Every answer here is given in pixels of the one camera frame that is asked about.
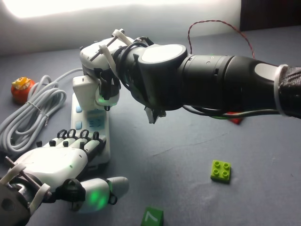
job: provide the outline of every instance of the dark panel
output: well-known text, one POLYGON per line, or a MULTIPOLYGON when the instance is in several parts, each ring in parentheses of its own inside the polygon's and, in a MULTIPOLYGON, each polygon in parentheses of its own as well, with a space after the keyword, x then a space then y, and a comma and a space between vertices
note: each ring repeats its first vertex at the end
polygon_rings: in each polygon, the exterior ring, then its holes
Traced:
POLYGON ((301 25, 301 0, 242 0, 240 30, 301 25))

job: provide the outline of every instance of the lime green building block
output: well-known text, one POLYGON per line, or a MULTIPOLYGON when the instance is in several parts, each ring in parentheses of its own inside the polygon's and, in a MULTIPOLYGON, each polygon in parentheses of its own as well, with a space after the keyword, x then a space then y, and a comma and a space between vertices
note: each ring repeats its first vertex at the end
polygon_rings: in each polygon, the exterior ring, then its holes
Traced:
POLYGON ((230 181, 231 163, 213 160, 211 169, 211 179, 224 182, 230 181))
POLYGON ((163 211, 152 207, 146 207, 141 226, 163 226, 163 211))

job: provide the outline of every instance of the table surface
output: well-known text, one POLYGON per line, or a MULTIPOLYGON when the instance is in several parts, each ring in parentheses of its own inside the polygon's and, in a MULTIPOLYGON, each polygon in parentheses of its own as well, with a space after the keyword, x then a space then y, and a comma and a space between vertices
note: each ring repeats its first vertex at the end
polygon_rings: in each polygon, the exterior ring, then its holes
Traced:
MULTIPOLYGON (((247 36, 258 59, 301 64, 301 27, 247 36)), ((184 39, 162 43, 187 45, 184 39)), ((195 54, 250 55, 235 34, 194 38, 192 43, 195 54)), ((12 80, 27 76, 38 81, 44 74, 55 79, 77 67, 76 49, 0 58, 0 121, 18 108, 11 99, 12 80)), ((60 83, 67 100, 41 131, 43 143, 70 128, 72 78, 60 83)), ((252 117, 237 126, 183 109, 167 112, 152 125, 143 106, 122 88, 118 105, 110 111, 111 161, 87 178, 125 176, 128 194, 115 206, 90 214, 70 212, 62 201, 42 204, 28 225, 137 226, 147 206, 164 210, 166 226, 300 225, 300 128, 300 120, 282 116, 252 117), (213 159, 232 164, 229 185, 210 179, 213 159)), ((6 170, 2 163, 1 176, 6 170)))

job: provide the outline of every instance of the white power strip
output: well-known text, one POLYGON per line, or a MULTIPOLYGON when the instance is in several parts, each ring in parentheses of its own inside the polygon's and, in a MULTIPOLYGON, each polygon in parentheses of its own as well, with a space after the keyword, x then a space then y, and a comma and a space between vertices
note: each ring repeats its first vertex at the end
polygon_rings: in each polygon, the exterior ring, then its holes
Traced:
POLYGON ((84 129, 89 130, 89 137, 98 131, 99 135, 105 135, 107 143, 104 150, 97 155, 89 164, 89 170, 97 169, 98 165, 107 163, 111 158, 109 112, 105 110, 84 111, 81 109, 76 95, 72 95, 71 129, 76 129, 76 136, 84 129))

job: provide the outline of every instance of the robotic hand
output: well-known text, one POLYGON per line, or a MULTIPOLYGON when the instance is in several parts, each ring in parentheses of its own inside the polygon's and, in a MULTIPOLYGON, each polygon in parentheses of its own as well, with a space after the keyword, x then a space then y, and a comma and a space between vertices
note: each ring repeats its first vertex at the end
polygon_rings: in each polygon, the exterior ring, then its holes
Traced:
POLYGON ((73 89, 84 108, 109 110, 118 101, 121 81, 145 106, 149 123, 181 107, 219 118, 301 118, 301 67, 242 56, 191 55, 183 45, 161 46, 147 37, 132 40, 122 29, 112 36, 80 52, 86 76, 74 78, 73 89))
POLYGON ((57 137, 26 152, 15 162, 6 157, 10 170, 0 180, 0 218, 4 226, 26 225, 42 202, 64 200, 70 210, 92 212, 114 205, 127 193, 127 178, 91 179, 79 182, 87 164, 101 153, 106 137, 89 138, 84 130, 61 130, 57 137))

